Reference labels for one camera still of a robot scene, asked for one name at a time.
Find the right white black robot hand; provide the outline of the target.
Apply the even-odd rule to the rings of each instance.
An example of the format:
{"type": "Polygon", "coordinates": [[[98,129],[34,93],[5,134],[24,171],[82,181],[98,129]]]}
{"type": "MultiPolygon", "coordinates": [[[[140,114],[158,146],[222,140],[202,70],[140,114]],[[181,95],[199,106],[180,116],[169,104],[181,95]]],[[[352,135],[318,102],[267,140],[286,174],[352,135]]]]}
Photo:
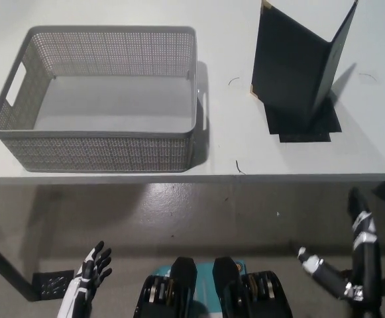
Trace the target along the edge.
{"type": "Polygon", "coordinates": [[[296,247],[297,258],[305,272],[332,296],[377,307],[382,303],[380,244],[367,200],[355,187],[349,192],[348,213],[353,230],[352,269],[348,276],[303,246],[296,247]]]}

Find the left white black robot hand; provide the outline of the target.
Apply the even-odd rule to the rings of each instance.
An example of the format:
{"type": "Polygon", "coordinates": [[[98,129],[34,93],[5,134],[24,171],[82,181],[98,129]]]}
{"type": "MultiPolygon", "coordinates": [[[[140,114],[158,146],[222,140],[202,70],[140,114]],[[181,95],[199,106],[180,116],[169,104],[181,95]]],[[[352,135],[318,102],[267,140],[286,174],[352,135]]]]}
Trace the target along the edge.
{"type": "Polygon", "coordinates": [[[104,250],[105,243],[100,241],[86,256],[80,269],[74,278],[79,278],[81,287],[91,293],[95,293],[105,278],[111,275],[109,267],[111,259],[111,248],[104,250]]]}

